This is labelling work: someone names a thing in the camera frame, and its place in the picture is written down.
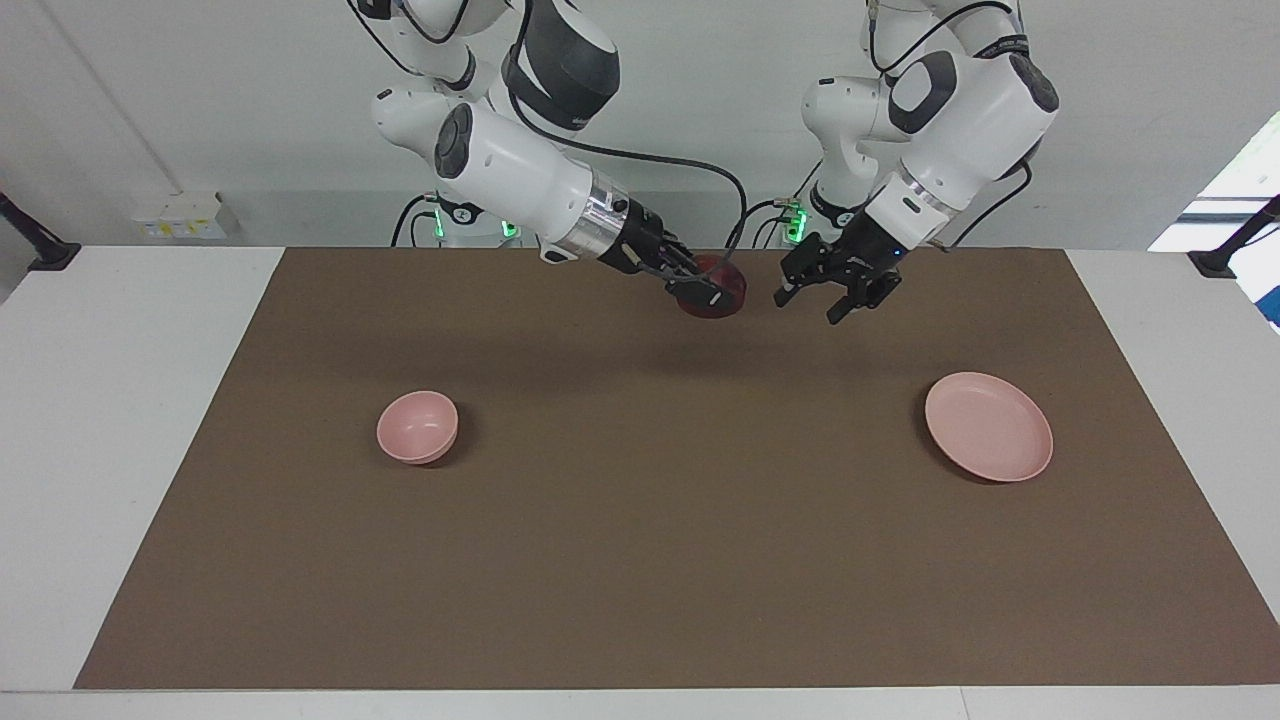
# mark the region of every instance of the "electrical outlet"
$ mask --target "electrical outlet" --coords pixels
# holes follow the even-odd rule
[[[147,240],[228,240],[239,222],[216,192],[184,192],[146,204],[133,215]]]

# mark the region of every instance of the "white table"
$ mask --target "white table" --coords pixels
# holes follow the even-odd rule
[[[0,305],[0,717],[1280,717],[1280,687],[72,692],[280,255],[90,247]],[[1280,337],[1180,255],[1070,256],[1280,615]]]

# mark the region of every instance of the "black cable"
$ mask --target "black cable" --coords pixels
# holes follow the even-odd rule
[[[408,220],[408,214],[413,211],[422,202],[433,202],[430,195],[417,195],[413,200],[408,201],[404,210],[401,211],[399,220],[396,220],[396,231],[392,233],[392,247],[399,247],[399,233],[404,229],[404,222]]]
[[[435,213],[436,213],[435,210],[419,213],[417,215],[413,215],[412,220],[408,222],[408,241],[413,245],[413,247],[417,247],[417,222],[421,220],[422,218],[431,218],[433,220],[439,222],[438,215]],[[442,242],[439,242],[439,237],[436,237],[436,246],[439,245],[442,245]]]
[[[785,218],[786,218],[786,215],[778,215],[777,218],[769,218],[768,220],[764,220],[763,223],[760,223],[760,227],[756,228],[756,231],[755,231],[755,238],[751,240],[751,250],[756,250],[758,249],[759,242],[760,242],[760,233],[764,232],[764,228],[767,228],[769,225],[773,225],[773,229],[777,231],[778,225],[781,225],[782,223],[786,222]],[[769,233],[769,242],[773,242],[773,234],[772,233]],[[768,242],[764,243],[764,249],[765,250],[769,249],[769,243]]]
[[[1276,233],[1276,231],[1280,231],[1280,228],[1272,228],[1271,232],[1268,232],[1267,234],[1265,234],[1262,237],[1256,237],[1256,238],[1251,240],[1249,242],[1245,242],[1244,247],[1253,247],[1254,245],[1262,242],[1263,240],[1274,236]]]
[[[351,8],[351,12],[356,14],[356,19],[360,20],[360,26],[365,28],[365,32],[369,33],[369,37],[374,38],[374,42],[376,42],[378,46],[383,49],[383,53],[385,53],[387,56],[390,58],[393,63],[396,63],[397,68],[404,70],[406,73],[408,73],[411,76],[419,76],[420,74],[420,73],[413,72],[404,63],[402,63],[401,59],[397,58],[394,53],[392,53],[392,49],[388,47],[385,42],[383,42],[383,38],[378,37],[378,33],[374,32],[372,27],[370,27],[369,20],[365,19],[364,13],[361,13],[360,8],[356,6],[356,0],[347,0],[347,6]]]
[[[868,29],[870,32],[872,65],[877,70],[879,70],[879,74],[882,74],[882,76],[888,74],[888,73],[896,70],[899,65],[901,65],[902,63],[905,63],[906,59],[911,56],[911,53],[915,53],[922,45],[924,45],[925,42],[928,42],[928,40],[931,37],[933,37],[933,35],[936,32],[938,32],[940,29],[947,27],[947,24],[950,24],[951,20],[959,18],[960,15],[964,15],[965,13],[972,13],[972,12],[978,10],[980,8],[996,8],[997,10],[1004,10],[1004,12],[1009,13],[1010,15],[1014,14],[1014,9],[1010,8],[1009,5],[1006,5],[1005,3],[998,3],[998,1],[995,1],[995,0],[982,0],[980,3],[970,3],[970,4],[965,5],[964,8],[960,8],[959,10],[951,13],[946,18],[938,20],[938,24],[933,26],[933,28],[929,29],[929,32],[922,35],[920,38],[915,41],[915,45],[913,45],[910,49],[908,49],[908,51],[904,53],[901,58],[899,58],[893,64],[891,64],[887,68],[882,68],[879,65],[879,60],[876,58],[876,23],[870,23],[870,27]]]
[[[947,250],[955,250],[956,247],[960,247],[960,243],[963,243],[969,237],[969,233],[972,233],[978,225],[980,225],[983,220],[992,217],[997,210],[1007,205],[1010,201],[1012,201],[1012,199],[1018,197],[1019,195],[1023,193],[1024,190],[1030,187],[1032,179],[1034,179],[1034,176],[1032,174],[1032,167],[1024,160],[1021,163],[1021,168],[1023,173],[1027,174],[1027,178],[1023,181],[1023,184],[1014,188],[1014,191],[1006,195],[1004,199],[1001,199],[1000,202],[996,202],[991,208],[987,208],[986,213],[978,215],[978,219],[970,223],[969,227],[965,228],[963,233],[960,233],[960,237],[956,238],[956,241],[947,247]]]
[[[809,174],[804,178],[804,182],[801,182],[800,187],[792,193],[795,197],[800,197],[800,193],[804,192],[804,188],[809,186],[809,181],[812,181],[813,177],[818,174],[818,168],[822,168],[822,160],[818,160],[818,164],[814,165],[812,170],[809,170]],[[778,224],[773,225],[773,231],[777,231],[778,227],[782,224],[782,222],[786,220],[786,218],[787,218],[787,211],[783,209],[782,213],[778,213]],[[773,245],[773,232],[769,233],[769,240],[764,243],[764,249],[768,250],[769,245]],[[754,242],[751,243],[751,250],[755,250]]]
[[[524,18],[520,22],[520,33],[516,36],[516,44],[512,46],[512,58],[513,58],[513,61],[520,61],[520,55],[524,51],[525,38],[529,35],[529,26],[531,24],[532,17],[534,17],[532,8],[534,8],[532,3],[526,3],[525,4],[525,14],[524,14]],[[616,149],[612,149],[612,147],[602,147],[602,146],[598,146],[598,145],[588,145],[585,142],[579,142],[576,140],[568,140],[568,138],[564,138],[564,137],[558,137],[554,133],[550,133],[550,132],[543,129],[541,127],[536,126],[535,123],[532,123],[529,119],[529,117],[525,114],[525,110],[520,105],[520,99],[516,97],[516,92],[513,90],[511,90],[509,87],[507,88],[507,95],[508,95],[508,97],[511,100],[511,106],[515,110],[516,117],[520,118],[520,120],[522,123],[525,123],[525,126],[529,127],[529,129],[534,131],[535,133],[543,136],[547,140],[550,140],[552,142],[558,142],[561,145],[564,145],[566,147],[573,147],[576,150],[581,150],[584,152],[594,152],[596,155],[607,155],[607,156],[611,156],[611,158],[622,158],[625,160],[637,160],[637,161],[641,161],[641,163],[657,163],[657,164],[660,164],[660,165],[678,165],[678,167],[685,167],[685,168],[694,168],[694,169],[699,169],[699,170],[705,170],[705,172],[709,172],[709,173],[716,173],[717,176],[721,176],[722,178],[724,178],[730,183],[732,183],[733,184],[733,190],[737,192],[739,206],[740,206],[741,211],[739,214],[737,223],[733,225],[733,229],[730,232],[728,240],[724,242],[724,249],[727,250],[727,252],[726,252],[724,258],[722,258],[721,261],[716,265],[716,268],[713,268],[712,270],[708,270],[705,273],[701,273],[699,275],[692,275],[692,277],[677,277],[677,275],[671,275],[669,273],[662,273],[659,270],[654,270],[650,274],[657,274],[658,277],[660,277],[663,279],[667,279],[669,282],[699,282],[699,281],[705,279],[713,272],[718,270],[719,268],[722,268],[723,265],[726,265],[728,263],[730,258],[737,250],[739,242],[741,242],[741,240],[742,240],[742,232],[744,232],[744,229],[746,227],[746,220],[748,220],[748,218],[750,217],[750,214],[753,211],[751,209],[748,208],[748,205],[750,204],[750,200],[748,199],[746,188],[742,186],[742,181],[740,181],[737,178],[737,176],[735,176],[733,173],[726,170],[724,168],[722,168],[719,165],[716,165],[716,164],[712,164],[712,163],[704,163],[701,160],[689,160],[689,159],[685,159],[685,158],[671,158],[671,156],[667,156],[667,155],[652,155],[652,154],[648,154],[648,152],[635,152],[635,151],[631,151],[631,150],[616,150]],[[772,202],[765,204],[765,206],[768,206],[768,205],[772,205]]]
[[[458,14],[453,18],[453,24],[449,26],[449,31],[445,32],[443,37],[431,37],[428,35],[426,29],[417,24],[417,19],[413,17],[413,10],[411,10],[407,4],[402,8],[404,10],[404,17],[408,18],[408,24],[413,26],[413,29],[422,36],[422,40],[426,40],[433,45],[444,45],[445,42],[453,40],[453,36],[458,33],[458,27],[462,24],[462,15],[467,14],[467,5],[470,4],[471,0],[462,0],[462,4],[458,5]]]

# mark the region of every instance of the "pink bowl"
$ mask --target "pink bowl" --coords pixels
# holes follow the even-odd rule
[[[408,465],[444,457],[458,438],[458,409],[438,392],[413,392],[392,402],[378,420],[383,452]]]
[[[1029,480],[1053,459],[1053,430],[1027,393],[1000,378],[960,373],[940,380],[924,405],[942,452],[997,483]]]

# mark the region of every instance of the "white wall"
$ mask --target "white wall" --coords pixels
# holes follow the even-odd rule
[[[0,46],[8,42],[8,28],[0,23]],[[132,237],[125,222],[128,193],[118,193],[120,202],[113,204],[32,105],[0,73],[0,188],[67,240],[101,243]],[[31,245],[0,220],[0,300],[23,278],[35,256]]]
[[[108,205],[170,184],[219,190],[253,243],[381,243],[425,172],[370,126],[370,96],[397,72],[343,5],[0,3],[0,76]],[[1037,184],[977,242],[1144,249],[1280,104],[1229,70],[1280,67],[1275,0],[1024,5],[1036,59],[1065,109],[1037,160]],[[623,61],[622,92],[585,138],[722,163],[760,196],[794,190],[817,159],[799,118],[808,83],[865,69],[861,0],[580,6],[613,32]],[[498,58],[515,20],[481,37],[477,53]],[[84,117],[77,94],[90,96]],[[0,168],[12,152],[3,143]],[[721,242],[732,210],[722,181],[600,165],[658,197],[655,209],[680,218],[669,224],[686,240]],[[29,184],[51,192],[60,182]],[[104,232],[74,224],[90,241],[129,238],[119,222]]]

